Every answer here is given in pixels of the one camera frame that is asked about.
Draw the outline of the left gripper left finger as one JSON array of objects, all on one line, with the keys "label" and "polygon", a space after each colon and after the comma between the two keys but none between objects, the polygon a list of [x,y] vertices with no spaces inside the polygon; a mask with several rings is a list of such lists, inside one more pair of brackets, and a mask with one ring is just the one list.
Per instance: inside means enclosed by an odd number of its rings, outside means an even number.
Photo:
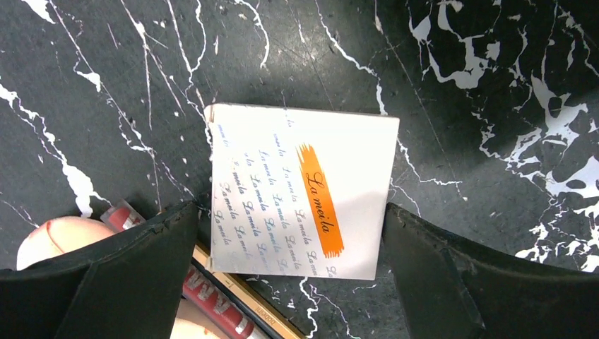
[{"label": "left gripper left finger", "polygon": [[186,201],[81,249],[3,269],[1,337],[170,337],[197,226]]}]

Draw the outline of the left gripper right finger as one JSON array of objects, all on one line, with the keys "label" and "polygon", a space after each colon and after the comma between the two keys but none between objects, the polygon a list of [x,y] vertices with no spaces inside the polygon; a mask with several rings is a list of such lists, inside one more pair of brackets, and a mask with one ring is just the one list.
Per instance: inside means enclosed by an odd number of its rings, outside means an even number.
[{"label": "left gripper right finger", "polygon": [[411,338],[597,338],[598,275],[511,256],[389,203],[382,232]]}]

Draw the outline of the white square makeup box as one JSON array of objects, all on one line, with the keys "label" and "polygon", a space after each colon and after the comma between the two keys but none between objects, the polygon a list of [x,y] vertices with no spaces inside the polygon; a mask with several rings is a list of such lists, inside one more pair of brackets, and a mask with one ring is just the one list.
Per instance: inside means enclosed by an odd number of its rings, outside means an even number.
[{"label": "white square makeup box", "polygon": [[373,280],[399,119],[217,103],[210,268]]}]

